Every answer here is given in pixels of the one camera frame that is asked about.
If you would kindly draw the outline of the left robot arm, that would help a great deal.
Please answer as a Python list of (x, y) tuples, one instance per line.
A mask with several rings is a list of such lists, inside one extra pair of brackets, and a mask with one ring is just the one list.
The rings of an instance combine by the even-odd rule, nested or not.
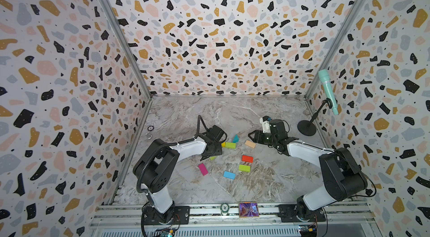
[(175, 212), (175, 202), (168, 191), (177, 162), (196, 155), (200, 155), (201, 160), (222, 155), (222, 143), (226, 140), (223, 129), (216, 125), (207, 127), (201, 116), (197, 118), (197, 131), (192, 138), (173, 143), (155, 139), (133, 168), (136, 190), (147, 198), (142, 208), (142, 221), (150, 225), (186, 223)]

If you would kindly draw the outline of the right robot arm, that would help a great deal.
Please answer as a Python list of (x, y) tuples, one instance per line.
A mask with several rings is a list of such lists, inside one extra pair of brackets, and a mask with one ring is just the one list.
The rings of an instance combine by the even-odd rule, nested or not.
[(326, 206), (356, 197), (367, 189), (370, 179), (349, 150), (326, 149), (289, 136), (284, 120), (264, 116), (260, 123), (261, 130), (248, 134), (253, 143), (274, 148), (281, 155), (304, 160), (321, 170), (323, 185), (299, 197), (293, 208), (293, 216), (300, 221), (309, 221)]

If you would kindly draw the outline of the natural wood block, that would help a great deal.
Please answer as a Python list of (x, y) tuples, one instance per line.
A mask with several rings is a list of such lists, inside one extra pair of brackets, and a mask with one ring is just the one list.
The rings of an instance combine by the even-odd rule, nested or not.
[(245, 145), (247, 147), (250, 147), (250, 148), (253, 148), (253, 149), (255, 149), (255, 147), (256, 147), (256, 143), (254, 143), (252, 141), (249, 141), (249, 140), (246, 140)]

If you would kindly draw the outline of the teal triangular block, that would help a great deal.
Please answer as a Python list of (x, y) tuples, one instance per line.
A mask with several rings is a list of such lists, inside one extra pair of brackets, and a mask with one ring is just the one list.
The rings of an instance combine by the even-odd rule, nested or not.
[(237, 135), (235, 135), (232, 142), (233, 143), (238, 143), (239, 142), (239, 137)]

